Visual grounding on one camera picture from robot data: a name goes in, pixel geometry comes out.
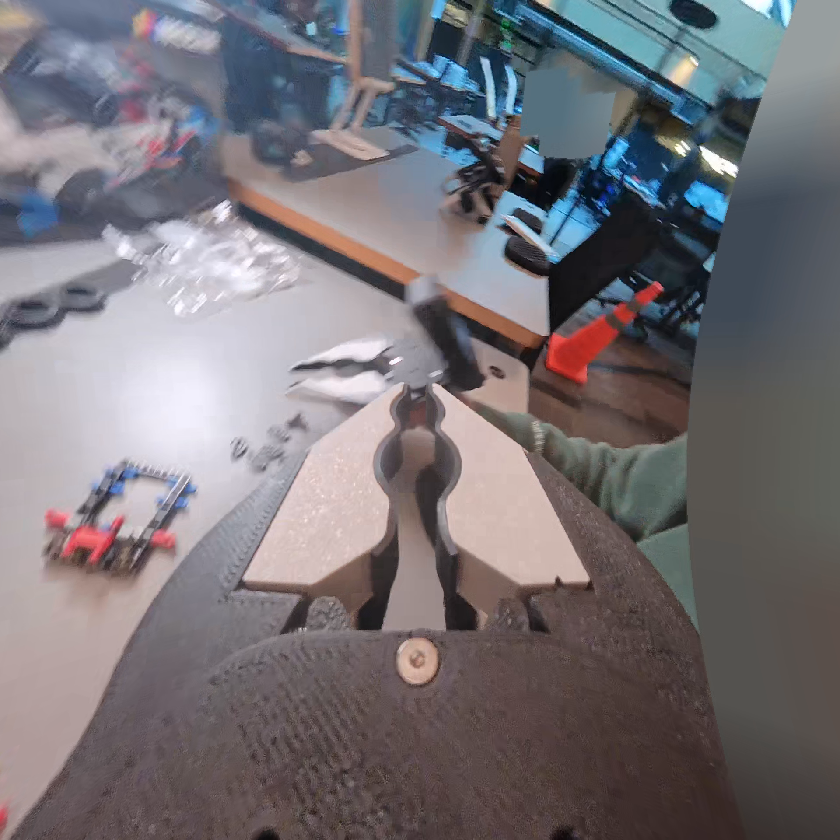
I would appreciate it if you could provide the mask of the pile of grey lego cams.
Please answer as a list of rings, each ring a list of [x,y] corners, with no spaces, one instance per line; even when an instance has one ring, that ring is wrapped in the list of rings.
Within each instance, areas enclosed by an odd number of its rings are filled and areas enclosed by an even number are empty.
[[[234,437],[229,444],[231,461],[242,461],[256,474],[266,472],[283,460],[297,433],[307,432],[308,421],[303,412],[296,412],[279,423],[270,425],[266,439],[259,445],[252,445],[245,437]]]

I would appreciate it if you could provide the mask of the black panel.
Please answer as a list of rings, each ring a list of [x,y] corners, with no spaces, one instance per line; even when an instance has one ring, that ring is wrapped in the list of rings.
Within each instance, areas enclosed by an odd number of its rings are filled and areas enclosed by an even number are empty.
[[[661,233],[658,210],[635,192],[625,192],[601,226],[550,269],[549,333],[639,266],[654,252]]]

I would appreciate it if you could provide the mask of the black bag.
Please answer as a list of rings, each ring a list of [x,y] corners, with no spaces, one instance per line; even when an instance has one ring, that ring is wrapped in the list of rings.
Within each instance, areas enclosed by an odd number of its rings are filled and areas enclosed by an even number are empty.
[[[300,119],[258,122],[251,131],[250,145],[255,158],[267,165],[306,166],[312,160],[309,127]]]

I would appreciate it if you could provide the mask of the person's right forearm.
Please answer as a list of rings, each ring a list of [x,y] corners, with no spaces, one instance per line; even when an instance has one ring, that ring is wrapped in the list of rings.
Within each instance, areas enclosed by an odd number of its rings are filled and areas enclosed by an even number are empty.
[[[655,552],[688,555],[687,434],[619,448],[571,437],[528,413],[500,412],[466,396],[461,401],[543,457],[649,558]]]

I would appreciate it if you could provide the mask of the person's green hoodie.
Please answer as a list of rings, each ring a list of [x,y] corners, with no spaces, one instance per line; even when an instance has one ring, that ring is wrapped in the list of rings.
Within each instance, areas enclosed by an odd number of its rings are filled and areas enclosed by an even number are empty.
[[[637,547],[668,584],[694,628],[699,629],[688,524],[683,523],[650,535],[640,540]]]

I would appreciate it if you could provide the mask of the black round object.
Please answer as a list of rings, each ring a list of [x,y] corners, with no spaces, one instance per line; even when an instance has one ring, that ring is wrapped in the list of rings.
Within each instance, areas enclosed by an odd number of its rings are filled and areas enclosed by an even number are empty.
[[[519,236],[510,236],[505,245],[505,259],[517,268],[536,277],[547,277],[551,262],[543,250],[532,242]]]

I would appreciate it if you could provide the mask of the black flat strip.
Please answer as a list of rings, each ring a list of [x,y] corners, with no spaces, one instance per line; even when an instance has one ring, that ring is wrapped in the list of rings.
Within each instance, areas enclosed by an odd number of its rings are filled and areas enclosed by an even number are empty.
[[[139,266],[126,260],[118,260],[97,269],[86,270],[60,285],[110,296],[131,287],[139,273]]]

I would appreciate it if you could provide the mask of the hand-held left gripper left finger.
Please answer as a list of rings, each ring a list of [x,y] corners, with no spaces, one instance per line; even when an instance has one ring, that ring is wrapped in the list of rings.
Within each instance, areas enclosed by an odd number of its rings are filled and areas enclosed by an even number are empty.
[[[396,491],[413,398],[395,385],[310,447],[249,562],[250,592],[337,600],[380,630],[399,561]]]

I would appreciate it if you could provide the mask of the black ceiling fixture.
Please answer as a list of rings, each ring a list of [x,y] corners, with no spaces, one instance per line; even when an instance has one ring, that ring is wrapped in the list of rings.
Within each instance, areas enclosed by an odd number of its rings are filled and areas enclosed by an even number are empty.
[[[668,12],[683,28],[707,32],[718,25],[718,15],[702,2],[691,0],[669,1]]]

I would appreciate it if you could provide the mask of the black machine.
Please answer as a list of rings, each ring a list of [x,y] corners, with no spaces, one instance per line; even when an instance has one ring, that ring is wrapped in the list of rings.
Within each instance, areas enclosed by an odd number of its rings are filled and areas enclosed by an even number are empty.
[[[465,142],[474,160],[444,179],[444,197],[438,210],[484,227],[507,189],[505,165],[486,135],[472,135]]]

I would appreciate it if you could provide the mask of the black mat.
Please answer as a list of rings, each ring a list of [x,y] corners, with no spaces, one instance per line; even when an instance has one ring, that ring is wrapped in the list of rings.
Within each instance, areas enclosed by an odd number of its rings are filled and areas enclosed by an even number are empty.
[[[331,145],[316,143],[295,153],[279,168],[279,172],[291,183],[310,182],[392,161],[416,151],[418,147],[413,143],[403,143],[386,151],[381,158],[363,161]]]

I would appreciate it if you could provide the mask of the dark desk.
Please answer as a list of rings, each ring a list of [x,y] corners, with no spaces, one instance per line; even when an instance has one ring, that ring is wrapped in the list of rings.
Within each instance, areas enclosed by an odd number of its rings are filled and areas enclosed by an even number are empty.
[[[281,14],[283,2],[217,2],[227,130],[245,135],[258,123],[297,114],[312,129],[330,126],[333,79],[342,69],[325,46]]]

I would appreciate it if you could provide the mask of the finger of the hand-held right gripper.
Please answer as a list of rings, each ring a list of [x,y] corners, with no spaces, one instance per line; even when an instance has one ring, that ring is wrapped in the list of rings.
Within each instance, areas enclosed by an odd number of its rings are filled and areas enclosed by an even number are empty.
[[[289,371],[360,368],[363,371],[382,372],[391,364],[389,351],[392,347],[393,341],[386,337],[354,339],[300,360]]]
[[[390,386],[391,383],[381,374],[325,374],[292,383],[287,388],[287,394],[349,405],[368,405],[387,393]]]

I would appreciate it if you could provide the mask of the wooden stand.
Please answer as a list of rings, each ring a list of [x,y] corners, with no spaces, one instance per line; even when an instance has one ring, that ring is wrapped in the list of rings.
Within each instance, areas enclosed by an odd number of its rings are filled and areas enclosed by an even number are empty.
[[[350,88],[329,128],[313,131],[311,140],[354,160],[371,163],[388,155],[364,139],[361,130],[375,99],[395,89],[396,2],[349,1],[347,11],[345,66]]]

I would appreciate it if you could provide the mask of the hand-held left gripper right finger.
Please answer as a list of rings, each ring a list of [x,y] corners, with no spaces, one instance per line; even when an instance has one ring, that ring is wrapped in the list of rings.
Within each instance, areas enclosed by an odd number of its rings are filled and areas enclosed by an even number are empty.
[[[591,576],[526,449],[440,385],[425,398],[434,458],[416,478],[447,630],[472,631],[501,602],[528,603]]]

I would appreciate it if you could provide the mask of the cluttered desk with monitors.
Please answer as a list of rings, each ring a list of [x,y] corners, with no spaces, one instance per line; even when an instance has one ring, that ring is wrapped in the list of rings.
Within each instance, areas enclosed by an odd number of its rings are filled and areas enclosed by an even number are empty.
[[[682,138],[636,129],[606,157],[595,232],[606,236],[615,277],[632,290],[654,282],[658,326],[697,324],[718,250],[732,179],[707,150]]]

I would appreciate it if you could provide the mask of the white paper sheet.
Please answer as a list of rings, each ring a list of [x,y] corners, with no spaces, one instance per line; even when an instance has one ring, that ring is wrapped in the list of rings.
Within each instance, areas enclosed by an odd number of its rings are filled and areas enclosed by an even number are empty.
[[[520,217],[512,214],[502,214],[500,220],[514,235],[519,236],[528,242],[531,247],[539,250],[549,262],[555,264],[560,262],[560,254],[550,245],[549,241],[541,234],[536,233]]]

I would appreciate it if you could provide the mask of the clear plastic bag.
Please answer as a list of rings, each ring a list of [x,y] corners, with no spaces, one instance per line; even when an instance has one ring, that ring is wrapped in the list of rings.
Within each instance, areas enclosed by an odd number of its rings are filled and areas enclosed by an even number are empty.
[[[196,319],[294,286],[301,265],[287,246],[246,222],[224,201],[138,234],[112,224],[101,238],[156,289],[172,313]]]

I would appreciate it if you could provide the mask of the orange traffic cone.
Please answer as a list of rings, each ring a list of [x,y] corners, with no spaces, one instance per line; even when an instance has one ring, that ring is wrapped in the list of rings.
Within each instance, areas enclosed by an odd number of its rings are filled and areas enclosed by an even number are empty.
[[[663,291],[664,287],[654,282],[635,293],[630,301],[616,304],[613,310],[584,325],[569,338],[554,334],[548,344],[545,368],[569,382],[584,385],[589,365]]]

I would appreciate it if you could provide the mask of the grey table with wooden edge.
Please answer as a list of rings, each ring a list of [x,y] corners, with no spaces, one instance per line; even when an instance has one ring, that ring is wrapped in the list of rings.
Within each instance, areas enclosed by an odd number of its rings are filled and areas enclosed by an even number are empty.
[[[548,284],[503,255],[498,215],[485,226],[440,209],[452,161],[429,150],[305,182],[253,155],[245,136],[225,135],[220,161],[231,199],[399,287],[436,276],[450,304],[521,349],[549,330]]]

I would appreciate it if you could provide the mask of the black lego set box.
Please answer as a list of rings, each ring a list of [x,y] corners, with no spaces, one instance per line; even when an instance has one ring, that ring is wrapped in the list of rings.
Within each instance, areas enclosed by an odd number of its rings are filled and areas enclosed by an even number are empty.
[[[226,199],[213,101],[150,49],[2,32],[3,248],[139,230]]]

